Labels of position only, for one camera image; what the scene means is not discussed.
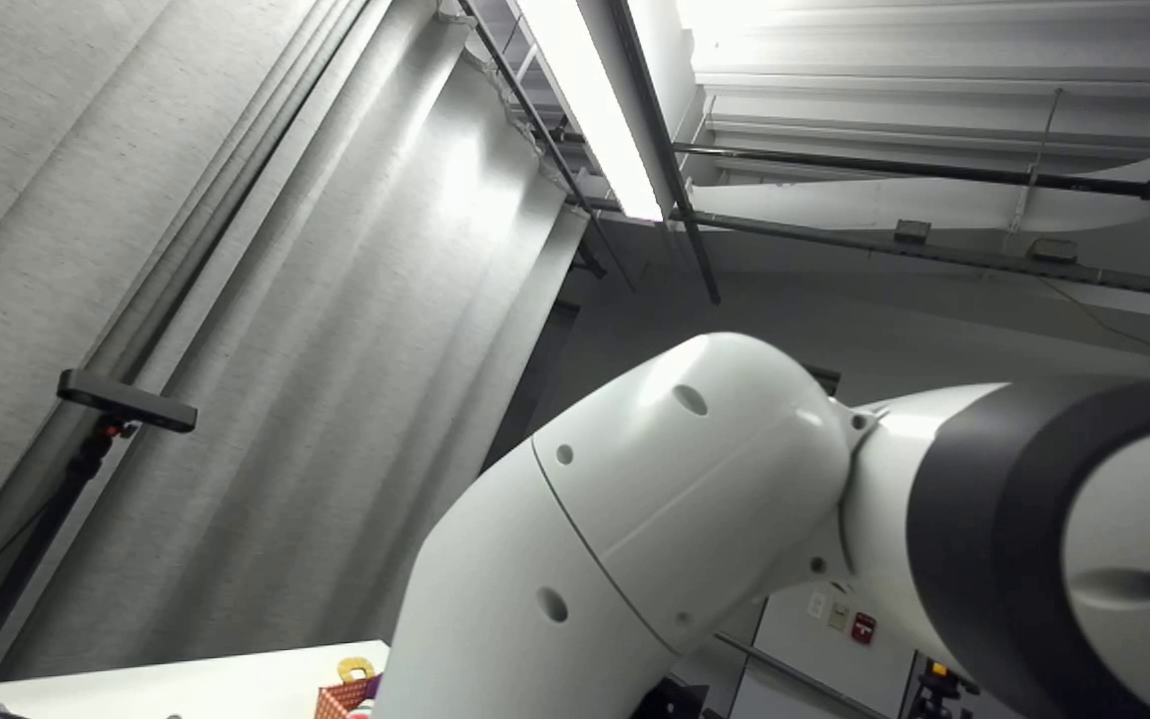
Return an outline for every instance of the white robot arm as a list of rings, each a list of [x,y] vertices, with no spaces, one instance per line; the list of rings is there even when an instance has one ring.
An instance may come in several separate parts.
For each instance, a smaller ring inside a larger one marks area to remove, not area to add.
[[[441,515],[380,719],[622,719],[723,615],[810,572],[1028,714],[1150,714],[1144,483],[1150,385],[849,411],[769,345],[699,334]]]

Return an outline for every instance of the metal pole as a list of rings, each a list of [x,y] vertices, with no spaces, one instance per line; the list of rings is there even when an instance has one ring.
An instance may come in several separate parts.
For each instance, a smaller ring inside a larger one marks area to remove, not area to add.
[[[1004,273],[1004,276],[1034,276],[1034,278],[1150,296],[1150,276],[1139,276],[1139,273],[1080,266],[1080,264],[1028,264],[1019,254],[986,254],[986,252],[927,248],[927,244],[873,244],[873,240],[859,240],[859,236],[842,236],[842,232],[751,218],[751,217],[719,217],[719,212],[696,212],[696,218],[707,226],[777,236],[777,240],[815,244],[815,248],[903,254],[903,261],[927,261],[927,264],[952,264],[952,266],[983,266],[983,273]]]
[[[677,156],[714,156],[714,161],[849,169],[849,173],[891,173],[891,174],[944,174],[944,181],[971,181],[971,184],[1020,184],[1020,189],[1150,201],[1150,181],[1139,184],[1139,181],[1100,181],[1100,174],[1034,174],[1034,173],[1000,173],[1000,169],[904,162],[904,161],[815,156],[815,153],[763,153],[763,149],[726,149],[726,145],[676,145],[676,153]]]
[[[582,194],[570,162],[564,161],[558,145],[549,141],[549,130],[548,130],[542,117],[536,113],[532,96],[521,93],[518,76],[512,76],[508,60],[501,60],[501,47],[500,47],[493,37],[488,32],[480,7],[476,7],[472,0],[459,0],[459,7],[461,7],[461,16],[476,23],[480,41],[488,43],[488,52],[492,52],[492,60],[493,60],[493,72],[501,76],[501,84],[512,88],[512,96],[521,102],[521,113],[528,113],[528,121],[532,121],[532,129],[536,129],[548,161],[564,173],[573,202],[588,212],[592,236],[594,236],[594,240],[601,244],[601,252],[612,254],[620,278],[634,293],[628,266],[620,264],[612,240],[601,236],[600,212],[588,202],[588,194]]]
[[[719,278],[711,273],[711,254],[703,248],[703,232],[699,232],[699,218],[696,218],[696,202],[690,202],[688,181],[682,181],[677,161],[672,153],[672,130],[668,130],[668,121],[664,121],[660,93],[654,93],[654,80],[652,80],[652,63],[645,63],[638,28],[634,28],[634,21],[628,13],[628,0],[606,0],[606,21],[612,21],[612,37],[613,37],[613,43],[620,43],[620,52],[628,60],[628,76],[634,84],[638,109],[645,117],[645,137],[652,137],[652,149],[654,149],[654,156],[664,162],[668,190],[677,202],[677,217],[688,224],[688,240],[690,240],[707,301],[723,305]]]
[[[1026,189],[1020,189],[1020,194],[1019,194],[1015,232],[1020,232],[1026,212],[1028,212],[1028,194],[1034,194],[1034,189],[1036,189],[1036,181],[1043,181],[1059,102],[1062,102],[1062,88],[1052,88],[1052,100],[1051,100],[1051,113],[1046,113],[1046,130],[1043,130],[1043,141],[1036,141],[1036,161],[1028,162],[1028,181],[1026,181]]]

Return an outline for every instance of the gray wall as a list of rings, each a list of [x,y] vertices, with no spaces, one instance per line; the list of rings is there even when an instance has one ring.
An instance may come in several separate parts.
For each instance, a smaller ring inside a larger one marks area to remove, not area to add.
[[[714,236],[711,252],[726,301],[711,308],[676,236],[620,226],[613,248],[634,293],[613,276],[568,284],[580,318],[542,359],[536,423],[622,367],[719,326],[763,334],[810,367],[842,371],[839,397],[846,403],[972,381],[1150,377],[1144,296]],[[759,606],[737,615],[734,635],[726,635],[751,644],[753,626]],[[810,619],[802,591],[769,603],[759,651],[878,714],[898,712],[908,662],[908,646],[891,635],[878,635],[873,646],[849,646],[846,635]],[[730,712],[746,676],[737,719],[806,714],[790,682],[742,666],[737,651],[711,644],[677,676],[714,682],[719,712]]]
[[[0,478],[316,0],[0,0]]]

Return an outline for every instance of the ceiling light fixture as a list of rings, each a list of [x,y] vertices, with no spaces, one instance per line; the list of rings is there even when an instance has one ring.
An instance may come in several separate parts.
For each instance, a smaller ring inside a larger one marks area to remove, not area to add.
[[[641,149],[628,129],[580,0],[513,0],[513,13],[521,16],[553,93],[582,129],[622,217],[664,218]]]

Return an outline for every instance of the white table surface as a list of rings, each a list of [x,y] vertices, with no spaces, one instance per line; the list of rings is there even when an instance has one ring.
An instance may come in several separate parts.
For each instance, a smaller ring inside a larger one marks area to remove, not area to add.
[[[340,682],[335,662],[345,655],[381,671],[385,644],[19,678],[0,682],[0,707],[26,719],[311,719],[319,688]]]

